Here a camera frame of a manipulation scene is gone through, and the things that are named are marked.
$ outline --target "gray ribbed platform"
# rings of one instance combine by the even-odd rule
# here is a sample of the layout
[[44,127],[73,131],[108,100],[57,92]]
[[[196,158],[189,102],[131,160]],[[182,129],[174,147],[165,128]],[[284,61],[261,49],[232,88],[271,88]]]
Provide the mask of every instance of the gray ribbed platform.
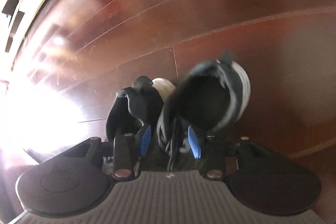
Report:
[[142,172],[118,183],[96,208],[68,218],[46,218],[25,212],[19,224],[323,224],[312,210],[291,217],[257,213],[237,201],[222,182],[203,179],[198,171]]

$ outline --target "shoe tongue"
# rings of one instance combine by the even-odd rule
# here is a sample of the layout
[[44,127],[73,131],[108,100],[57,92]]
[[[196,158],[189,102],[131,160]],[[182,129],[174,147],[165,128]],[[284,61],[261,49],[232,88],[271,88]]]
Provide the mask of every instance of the shoe tongue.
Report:
[[136,119],[138,119],[142,125],[147,117],[147,106],[143,96],[139,96],[141,90],[128,87],[121,90],[123,96],[128,100],[128,111]]
[[140,76],[134,81],[132,88],[137,91],[141,91],[143,87],[151,87],[152,85],[152,80],[150,80],[147,76]]
[[234,57],[231,52],[224,52],[224,54],[218,60],[220,63],[223,63],[228,67],[231,67]]

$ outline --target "metal rivet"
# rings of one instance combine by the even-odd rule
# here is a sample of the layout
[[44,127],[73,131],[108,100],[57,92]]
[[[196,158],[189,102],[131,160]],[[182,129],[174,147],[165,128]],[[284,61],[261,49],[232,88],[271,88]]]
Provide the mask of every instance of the metal rivet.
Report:
[[219,179],[223,176],[223,172],[221,170],[210,170],[207,172],[207,176],[211,179]]
[[119,169],[116,172],[114,172],[114,174],[118,178],[127,178],[132,174],[132,171],[128,169]]

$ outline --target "wooden floor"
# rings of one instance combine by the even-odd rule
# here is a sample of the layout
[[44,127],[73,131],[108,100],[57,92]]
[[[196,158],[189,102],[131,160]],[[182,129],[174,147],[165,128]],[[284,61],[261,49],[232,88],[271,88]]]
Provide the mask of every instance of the wooden floor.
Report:
[[20,140],[42,160],[104,137],[117,90],[225,49],[252,86],[237,136],[292,158],[336,144],[336,0],[50,0],[9,87]]

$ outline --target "pull tab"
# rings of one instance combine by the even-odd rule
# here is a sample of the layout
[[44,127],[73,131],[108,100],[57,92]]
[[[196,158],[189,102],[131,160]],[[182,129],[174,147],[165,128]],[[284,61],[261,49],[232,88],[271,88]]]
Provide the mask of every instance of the pull tab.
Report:
[[231,67],[234,56],[231,52],[225,51],[220,58],[218,58],[219,63],[223,63],[228,67]]

